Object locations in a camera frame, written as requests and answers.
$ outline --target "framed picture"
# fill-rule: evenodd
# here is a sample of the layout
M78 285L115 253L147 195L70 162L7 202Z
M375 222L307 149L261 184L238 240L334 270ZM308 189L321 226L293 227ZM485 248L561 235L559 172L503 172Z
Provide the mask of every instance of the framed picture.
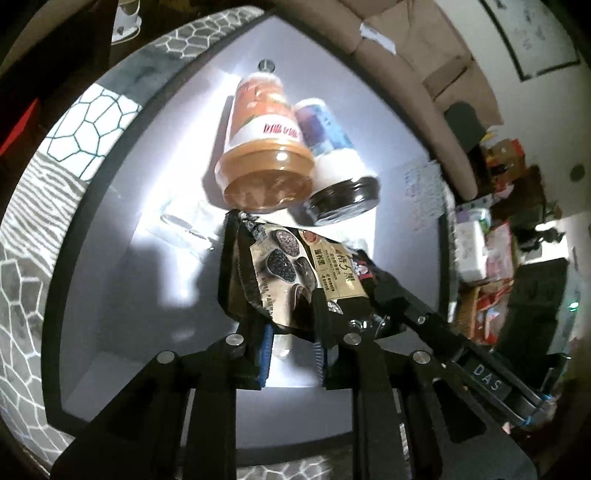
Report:
M580 63L568 33L541 0L480 0L521 81Z

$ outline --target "pink package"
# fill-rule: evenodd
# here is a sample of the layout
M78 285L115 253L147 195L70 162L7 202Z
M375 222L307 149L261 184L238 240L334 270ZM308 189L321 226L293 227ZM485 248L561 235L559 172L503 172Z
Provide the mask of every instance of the pink package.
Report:
M513 278L513 258L511 254L511 230L505 222L491 230L486 236L486 276L491 281Z

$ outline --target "gray patterned fabric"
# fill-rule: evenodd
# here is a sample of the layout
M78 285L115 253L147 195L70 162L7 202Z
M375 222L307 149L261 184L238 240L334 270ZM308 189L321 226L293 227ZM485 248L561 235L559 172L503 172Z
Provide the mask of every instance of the gray patterned fabric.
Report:
M45 416L43 315L61 244L88 182L152 95L188 61L261 14L258 8L241 7L196 20L118 64L51 129L13 194L0 223L0 414L47 468L73 438L49 426ZM160 68L151 76L137 75L146 64ZM342 449L296 462L241 468L236 476L341 480L351 478L351 467L351 451Z
M239 468L236 477L238 480L348 480L352 471L353 456L348 447L296 462Z
M181 60L191 60L261 14L262 10L256 7L231 8L177 28L152 45Z
M86 184L37 152L0 225L0 413L46 465L72 441L47 424L41 330L61 242Z

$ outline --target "peanut butter jar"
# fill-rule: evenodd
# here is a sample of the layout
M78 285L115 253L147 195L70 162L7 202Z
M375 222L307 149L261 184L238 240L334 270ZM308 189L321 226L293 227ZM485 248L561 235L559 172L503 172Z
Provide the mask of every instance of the peanut butter jar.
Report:
M279 78L259 72L242 79L215 168L228 206L267 213L302 202L312 191L313 167Z

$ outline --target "food package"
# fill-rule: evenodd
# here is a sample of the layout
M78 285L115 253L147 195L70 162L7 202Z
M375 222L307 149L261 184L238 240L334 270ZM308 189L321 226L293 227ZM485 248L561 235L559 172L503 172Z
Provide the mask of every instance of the food package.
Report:
M309 341L320 318L347 323L375 315L343 244L238 210L226 215L219 292L235 320L262 318L275 333Z
M457 269L466 283L486 278L486 251L480 222L460 223L456 227Z
M486 276L491 281L513 278L514 269L509 222L502 223L490 231L486 237L486 249L488 250Z

